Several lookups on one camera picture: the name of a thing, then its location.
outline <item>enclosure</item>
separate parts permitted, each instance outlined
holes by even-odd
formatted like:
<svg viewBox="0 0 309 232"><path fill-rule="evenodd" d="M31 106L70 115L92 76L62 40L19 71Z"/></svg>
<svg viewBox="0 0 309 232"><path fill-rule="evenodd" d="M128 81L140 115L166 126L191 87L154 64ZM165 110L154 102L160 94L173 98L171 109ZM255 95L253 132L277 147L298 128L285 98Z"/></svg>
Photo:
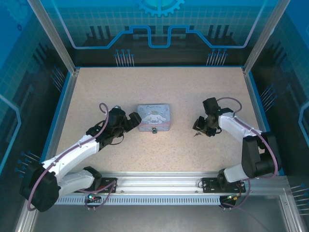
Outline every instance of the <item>enclosure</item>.
<svg viewBox="0 0 309 232"><path fill-rule="evenodd" d="M0 6L1 231L308 230L309 3L3 0ZM242 159L228 132L209 138L192 129L211 97L238 99L239 118L276 136L279 175L252 180L240 210L224 212L220 196L230 194L199 186ZM127 115L141 104L168 104L170 129L135 128L72 169L92 166L117 178L101 209L88 212L86 195L70 193L46 212L28 211L19 194L27 165L60 154L104 120L101 102ZM220 106L238 108L230 100ZM99 195L100 202L107 196Z"/></svg>

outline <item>speckled tabletop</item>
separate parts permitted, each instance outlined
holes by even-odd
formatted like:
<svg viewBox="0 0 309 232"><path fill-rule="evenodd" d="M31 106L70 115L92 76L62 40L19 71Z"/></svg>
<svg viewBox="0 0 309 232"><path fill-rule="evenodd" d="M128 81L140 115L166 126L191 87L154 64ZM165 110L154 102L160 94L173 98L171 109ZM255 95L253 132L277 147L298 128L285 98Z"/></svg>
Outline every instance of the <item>speckled tabletop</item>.
<svg viewBox="0 0 309 232"><path fill-rule="evenodd" d="M243 109L238 116L258 128L241 68L81 68L57 154L104 119L100 102L110 108L120 105L127 115L137 112L140 104L166 103L171 111L170 131L152 134L136 128L125 134L121 144L105 147L74 171L86 166L124 172L218 171L240 162L241 145L225 131L211 138L193 137L192 126L205 116L205 99L226 96L239 99ZM231 100L219 105L238 108Z"/></svg>

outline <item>gray floor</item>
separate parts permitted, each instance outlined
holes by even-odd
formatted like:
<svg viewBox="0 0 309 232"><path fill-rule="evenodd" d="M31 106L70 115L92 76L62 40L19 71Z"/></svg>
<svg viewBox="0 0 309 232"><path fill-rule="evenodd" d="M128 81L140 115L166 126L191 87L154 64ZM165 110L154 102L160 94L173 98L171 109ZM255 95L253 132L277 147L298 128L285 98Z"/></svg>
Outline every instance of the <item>gray floor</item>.
<svg viewBox="0 0 309 232"><path fill-rule="evenodd" d="M250 197L242 207L272 232L286 231L277 199ZM246 212L218 206L54 206L39 213L32 232L263 232Z"/></svg>

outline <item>gear logo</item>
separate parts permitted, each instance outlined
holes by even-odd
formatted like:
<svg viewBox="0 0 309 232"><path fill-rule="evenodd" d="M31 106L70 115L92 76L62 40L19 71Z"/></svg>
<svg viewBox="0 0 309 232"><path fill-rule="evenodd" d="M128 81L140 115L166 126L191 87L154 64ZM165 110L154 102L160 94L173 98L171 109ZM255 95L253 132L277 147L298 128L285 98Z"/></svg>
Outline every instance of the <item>gear logo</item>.
<svg viewBox="0 0 309 232"><path fill-rule="evenodd" d="M27 18L28 3L26 0L0 0L0 6L5 6L18 24L21 24Z"/></svg>
<svg viewBox="0 0 309 232"><path fill-rule="evenodd" d="M146 14L161 17L161 15L173 14L175 9L180 9L180 4L184 3L184 0L136 0L136 2L140 10L144 10Z"/></svg>

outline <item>robotic arm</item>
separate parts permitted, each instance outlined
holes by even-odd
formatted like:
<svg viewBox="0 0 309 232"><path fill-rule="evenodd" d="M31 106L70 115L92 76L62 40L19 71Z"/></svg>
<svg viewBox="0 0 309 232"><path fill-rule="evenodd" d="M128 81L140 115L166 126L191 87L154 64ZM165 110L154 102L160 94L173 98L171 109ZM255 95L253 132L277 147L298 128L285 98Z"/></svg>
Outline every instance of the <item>robotic arm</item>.
<svg viewBox="0 0 309 232"><path fill-rule="evenodd" d="M43 163L31 163L27 167L23 178L19 190L20 194L29 199L35 182L51 164L54 165L40 181L31 201L39 211L46 211L55 204L58 198L71 192L80 189L97 190L102 176L92 167L86 167L75 174L65 175L87 157L96 154L105 146L111 145L114 138L123 137L124 132L129 132L140 124L141 118L138 113L133 112L129 117L130 120L127 119L126 113L119 106L114 107L109 111L109 119L105 130L96 139L81 145L82 142L93 138L99 133L102 129L100 124L104 124L105 120L91 127L86 132L86 135L72 146L79 145L79 147L67 153L59 162L55 162L55 160L71 147Z"/></svg>
<svg viewBox="0 0 309 232"><path fill-rule="evenodd" d="M278 168L280 168L281 161L276 138L271 132L256 130L235 116L231 109L221 109L215 98L206 99L203 106L208 117L200 116L193 129L208 137L215 136L225 130L242 144L241 163L219 171L217 180L222 190L238 181L274 172L275 164L272 156L256 133L267 141L276 157Z"/></svg>

